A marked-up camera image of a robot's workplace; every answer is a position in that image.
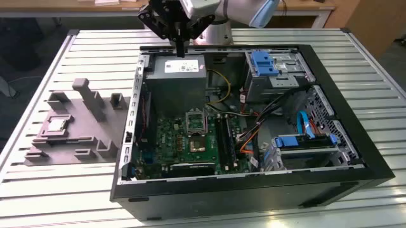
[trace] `green motherboard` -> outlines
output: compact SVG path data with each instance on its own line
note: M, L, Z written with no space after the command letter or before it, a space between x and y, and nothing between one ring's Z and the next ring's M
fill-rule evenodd
M157 120L153 162L143 165L147 179L163 178L161 171L169 165L179 163L213 163L215 174L248 172L246 158L238 159L238 164L232 169L222 169L216 117L208 116L205 121L205 123L199 122L197 116L189 118L189 126L197 128L201 127L201 124L207 125L205 135L195 136L188 135L185 118L161 118ZM232 137L235 137L242 132L238 117L228 117L228 126Z

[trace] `power supply label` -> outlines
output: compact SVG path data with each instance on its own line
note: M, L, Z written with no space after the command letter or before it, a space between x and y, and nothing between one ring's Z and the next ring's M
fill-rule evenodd
M199 62L196 59L168 60L164 62L165 73L199 72Z

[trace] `aluminum table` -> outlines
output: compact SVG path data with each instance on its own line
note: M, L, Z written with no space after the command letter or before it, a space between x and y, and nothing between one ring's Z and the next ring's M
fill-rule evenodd
M67 36L0 155L0 227L403 227L406 226L406 93L351 33L339 29L234 29L235 44L310 44L388 163L395 178L326 207L139 222L109 202L115 164L27 167L24 155L49 109L85 77L101 96L131 94L139 47L165 45L148 30Z

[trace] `gray 3d-printed holder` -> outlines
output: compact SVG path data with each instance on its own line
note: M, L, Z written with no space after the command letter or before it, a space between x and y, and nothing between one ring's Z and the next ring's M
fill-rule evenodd
M125 125L129 97L112 94L101 98L88 87L85 78L72 88L83 99L69 99L53 92L47 100L51 110L32 147L25 165L113 162Z

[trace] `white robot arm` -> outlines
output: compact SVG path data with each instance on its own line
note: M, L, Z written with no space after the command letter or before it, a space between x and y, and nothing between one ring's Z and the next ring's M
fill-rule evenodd
M139 19L152 32L169 39L179 57L189 39L197 44L227 44L231 41L228 19L263 28L279 0L149 0Z

